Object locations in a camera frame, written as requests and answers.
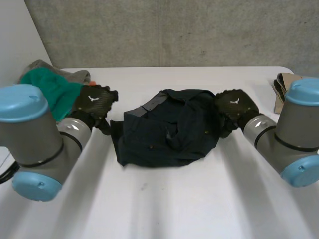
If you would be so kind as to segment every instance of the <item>light blue cover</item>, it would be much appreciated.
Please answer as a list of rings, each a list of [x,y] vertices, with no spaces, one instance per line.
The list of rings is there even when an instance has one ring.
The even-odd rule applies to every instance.
[[[293,187],[304,187],[319,180],[319,155],[301,158],[288,165],[280,174]]]
[[[0,88],[0,122],[30,121],[48,109],[48,102],[38,87],[14,85]]]
[[[55,179],[32,172],[17,172],[12,186],[21,196],[43,202],[54,199],[62,188],[62,184]]]
[[[292,82],[286,100],[303,106],[319,106],[319,79],[304,78]]]

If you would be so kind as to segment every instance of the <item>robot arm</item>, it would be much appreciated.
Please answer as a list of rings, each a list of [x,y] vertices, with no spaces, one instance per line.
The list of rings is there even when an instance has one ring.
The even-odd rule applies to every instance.
[[[236,127],[266,161],[293,187],[319,180],[319,91],[317,79],[295,81],[276,124],[260,114],[242,90],[216,95],[219,111]]]
[[[108,87],[84,86],[71,114],[56,126],[40,89],[31,85],[1,88],[0,145],[9,149],[20,166],[13,188],[31,200],[52,200],[89,141],[92,128],[109,134],[105,117],[117,99],[117,92]]]

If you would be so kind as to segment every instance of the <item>green towel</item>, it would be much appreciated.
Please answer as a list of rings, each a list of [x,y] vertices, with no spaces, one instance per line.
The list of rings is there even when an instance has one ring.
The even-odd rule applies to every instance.
[[[28,71],[21,78],[20,84],[31,84],[41,89],[57,122],[70,112],[83,86],[80,83],[68,82],[63,76],[44,67]]]

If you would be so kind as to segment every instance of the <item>gray concrete wall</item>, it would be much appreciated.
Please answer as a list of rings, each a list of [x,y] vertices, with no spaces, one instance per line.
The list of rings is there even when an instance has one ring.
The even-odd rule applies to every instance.
[[[285,66],[319,77],[319,0],[25,0],[58,67]]]

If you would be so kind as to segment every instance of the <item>white tabletop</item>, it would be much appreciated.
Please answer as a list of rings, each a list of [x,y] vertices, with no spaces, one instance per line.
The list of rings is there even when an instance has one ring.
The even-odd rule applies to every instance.
[[[79,69],[67,69],[75,72]],[[270,83],[283,67],[91,68],[119,91],[108,117],[122,120],[162,89],[241,88],[273,113]],[[97,130],[51,202],[0,186],[1,239],[311,239],[319,238],[319,186],[286,184],[240,130],[204,159],[180,168],[117,163],[111,138]]]

